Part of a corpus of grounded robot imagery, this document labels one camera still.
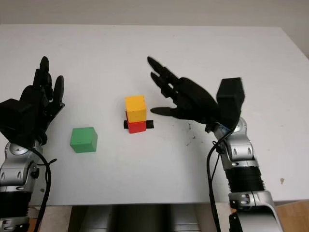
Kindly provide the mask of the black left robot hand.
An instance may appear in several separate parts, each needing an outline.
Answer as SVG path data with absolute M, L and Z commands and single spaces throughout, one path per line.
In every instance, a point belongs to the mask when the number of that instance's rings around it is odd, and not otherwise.
M 62 102 L 64 95 L 64 77 L 58 76 L 56 82 L 52 83 L 49 73 L 49 59 L 44 56 L 41 59 L 40 67 L 36 69 L 33 84 L 27 86 L 20 97 L 20 101 L 31 104 L 35 110 L 34 118 L 34 139 L 41 145 L 46 144 L 46 131 L 65 107 Z

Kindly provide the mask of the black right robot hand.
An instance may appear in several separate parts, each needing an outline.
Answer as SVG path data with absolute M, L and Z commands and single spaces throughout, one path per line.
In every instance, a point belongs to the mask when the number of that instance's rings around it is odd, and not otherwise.
M 148 57 L 147 61 L 154 70 L 151 78 L 161 89 L 161 94 L 171 98 L 176 105 L 175 108 L 155 107 L 150 111 L 162 116 L 193 120 L 206 125 L 206 132 L 213 132 L 220 119 L 219 106 L 214 98 L 189 78 L 178 78 L 154 58 Z

